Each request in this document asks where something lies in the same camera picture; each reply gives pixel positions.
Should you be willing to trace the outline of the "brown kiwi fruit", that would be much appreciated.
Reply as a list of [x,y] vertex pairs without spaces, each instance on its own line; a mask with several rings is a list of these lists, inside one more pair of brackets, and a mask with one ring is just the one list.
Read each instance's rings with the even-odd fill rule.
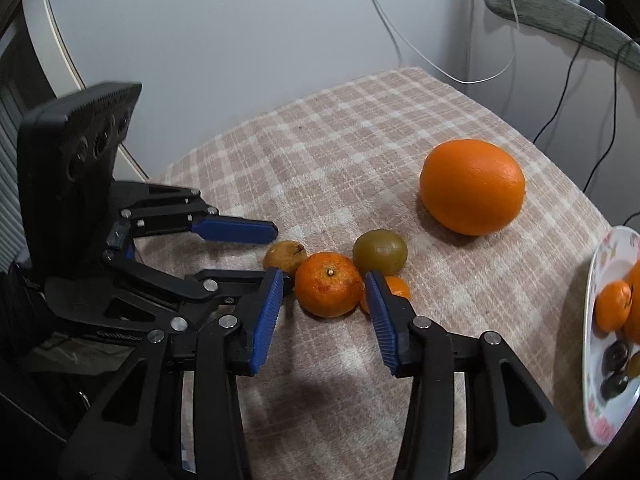
[[272,244],[262,259],[262,267],[280,269],[289,276],[294,276],[299,266],[307,259],[307,251],[303,244],[295,240],[282,240]]

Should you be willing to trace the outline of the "small mandarin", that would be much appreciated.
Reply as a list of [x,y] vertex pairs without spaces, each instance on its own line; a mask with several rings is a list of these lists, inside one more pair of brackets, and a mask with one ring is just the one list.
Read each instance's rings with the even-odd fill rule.
[[605,333],[617,332],[627,322],[632,305],[632,289],[624,280],[608,283],[597,296],[594,317]]
[[[398,278],[398,276],[387,275],[385,281],[388,289],[394,296],[399,296],[408,300],[411,299],[410,287],[402,278]],[[370,313],[365,289],[362,290],[359,304],[360,308],[364,312],[366,312],[367,314]]]
[[307,313],[317,318],[339,318],[354,310],[362,290],[356,266],[337,252],[317,252],[295,273],[295,297]]

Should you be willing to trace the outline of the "dark plum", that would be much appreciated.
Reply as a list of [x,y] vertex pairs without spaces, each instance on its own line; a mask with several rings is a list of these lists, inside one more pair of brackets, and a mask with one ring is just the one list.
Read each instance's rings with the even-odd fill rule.
[[616,372],[602,382],[600,393],[605,401],[612,400],[622,394],[628,386],[629,378],[627,374],[621,370]]
[[621,372],[629,359],[629,347],[623,339],[617,339],[604,350],[602,372],[605,376]]

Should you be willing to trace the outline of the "green tomato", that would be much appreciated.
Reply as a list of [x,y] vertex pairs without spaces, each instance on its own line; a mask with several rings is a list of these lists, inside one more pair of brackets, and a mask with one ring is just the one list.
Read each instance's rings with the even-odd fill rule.
[[378,229],[364,233],[352,246],[352,261],[362,275],[371,271],[396,275],[407,259],[406,242],[390,230]]

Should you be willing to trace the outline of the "large orange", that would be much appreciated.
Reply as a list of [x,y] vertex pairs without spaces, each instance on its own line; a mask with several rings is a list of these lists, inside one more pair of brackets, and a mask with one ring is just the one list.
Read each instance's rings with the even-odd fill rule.
[[626,276],[631,289],[631,307],[623,327],[626,339],[640,344],[640,261],[637,261]]
[[485,236],[518,216],[526,180],[518,162],[502,148],[458,139],[438,144],[426,156],[419,188],[425,209],[445,228]]

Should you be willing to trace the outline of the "white floral plate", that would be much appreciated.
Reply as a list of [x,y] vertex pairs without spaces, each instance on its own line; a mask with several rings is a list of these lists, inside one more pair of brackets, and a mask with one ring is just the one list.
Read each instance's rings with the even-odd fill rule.
[[639,397],[639,379],[631,378],[626,389],[611,400],[602,396],[601,387],[608,377],[605,350],[623,334],[602,332],[594,306],[601,290],[626,278],[638,260],[639,234],[629,226],[614,226],[600,241],[589,265],[582,330],[582,404],[589,437],[600,446],[609,445],[626,422]]

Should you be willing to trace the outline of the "green grey sill cloth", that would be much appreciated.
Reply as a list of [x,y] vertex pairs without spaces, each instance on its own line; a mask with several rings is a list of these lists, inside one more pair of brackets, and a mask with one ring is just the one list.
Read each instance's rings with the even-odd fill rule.
[[515,4],[518,22],[543,32],[578,41],[616,60],[621,47],[626,47],[618,62],[638,72],[639,45],[615,26],[599,18],[583,6],[567,0],[484,0],[493,14],[515,21],[511,2]]

